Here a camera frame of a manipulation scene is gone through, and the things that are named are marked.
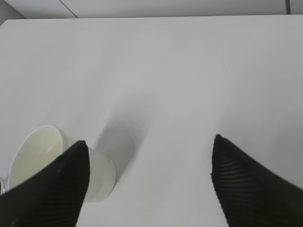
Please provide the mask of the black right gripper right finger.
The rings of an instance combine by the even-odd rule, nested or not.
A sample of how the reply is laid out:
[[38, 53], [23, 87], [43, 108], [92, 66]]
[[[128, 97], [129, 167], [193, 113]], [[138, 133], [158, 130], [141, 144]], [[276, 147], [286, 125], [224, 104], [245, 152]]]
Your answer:
[[211, 179], [230, 227], [301, 227], [303, 191], [217, 134]]

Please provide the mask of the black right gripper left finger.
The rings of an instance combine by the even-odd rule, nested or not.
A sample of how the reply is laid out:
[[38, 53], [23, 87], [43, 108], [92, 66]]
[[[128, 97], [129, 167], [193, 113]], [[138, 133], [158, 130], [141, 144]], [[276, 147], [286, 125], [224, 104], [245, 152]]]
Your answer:
[[79, 140], [40, 172], [0, 196], [0, 225], [76, 226], [89, 177], [88, 146]]

